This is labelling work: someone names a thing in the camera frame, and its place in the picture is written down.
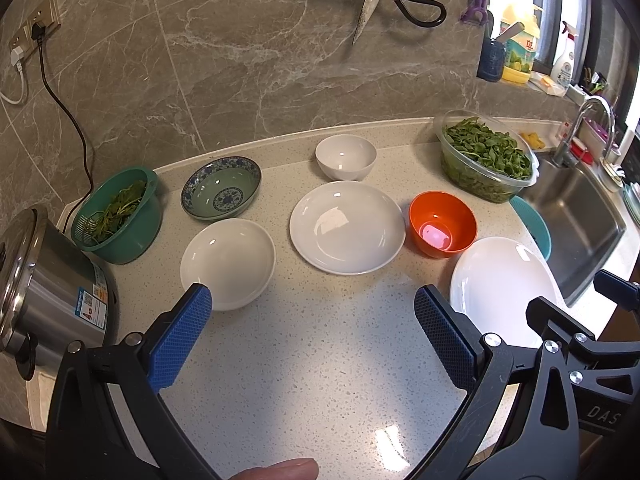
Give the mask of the person's left hand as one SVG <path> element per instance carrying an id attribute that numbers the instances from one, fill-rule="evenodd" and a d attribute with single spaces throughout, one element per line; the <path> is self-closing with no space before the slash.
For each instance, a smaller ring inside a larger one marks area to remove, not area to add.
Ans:
<path id="1" fill-rule="evenodd" d="M 235 474 L 230 480 L 317 480 L 318 463 L 313 458 L 293 458 L 267 467 L 255 467 Z"/>

